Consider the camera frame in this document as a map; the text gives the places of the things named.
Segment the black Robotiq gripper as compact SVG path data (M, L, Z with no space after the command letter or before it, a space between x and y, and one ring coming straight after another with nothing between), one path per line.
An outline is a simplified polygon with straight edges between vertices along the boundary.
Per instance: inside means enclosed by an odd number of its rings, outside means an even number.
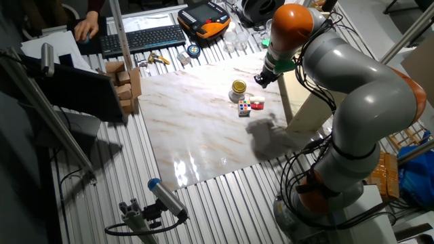
M254 80L257 84L259 84L263 89L266 89L267 86L276 81L280 74L275 74L272 70L269 70L265 66L262 68L262 72L259 75L254 76Z

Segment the operator bare hand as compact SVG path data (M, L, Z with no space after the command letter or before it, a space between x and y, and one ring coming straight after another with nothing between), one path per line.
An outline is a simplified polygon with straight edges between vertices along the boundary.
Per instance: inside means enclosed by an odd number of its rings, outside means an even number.
M90 11L86 18L80 21L74 28L75 41L87 41L92 39L99 31L98 26L99 13Z

